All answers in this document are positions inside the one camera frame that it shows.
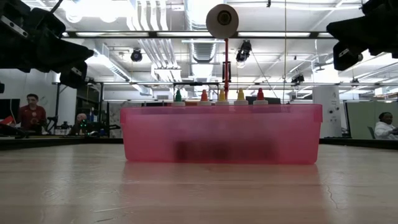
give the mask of translucent pink container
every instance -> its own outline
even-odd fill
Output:
[[[314,164],[321,105],[123,108],[129,161]]]

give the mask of red shirt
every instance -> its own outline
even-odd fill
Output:
[[[19,108],[17,122],[21,122],[23,129],[28,129],[34,124],[44,125],[47,121],[45,110],[41,106],[36,106],[36,110],[32,110],[29,105]]]

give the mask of tape roll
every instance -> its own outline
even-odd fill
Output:
[[[206,17],[207,30],[217,39],[227,39],[237,31],[239,16],[227,4],[219,4],[209,11]]]

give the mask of red bottle cap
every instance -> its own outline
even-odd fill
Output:
[[[257,100],[265,100],[262,88],[259,88],[259,92],[257,93]]]
[[[207,93],[206,90],[201,91],[201,98],[200,101],[207,101]]]

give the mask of red rod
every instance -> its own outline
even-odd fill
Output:
[[[228,38],[225,39],[225,85],[224,85],[224,92],[225,92],[225,99],[228,100]]]

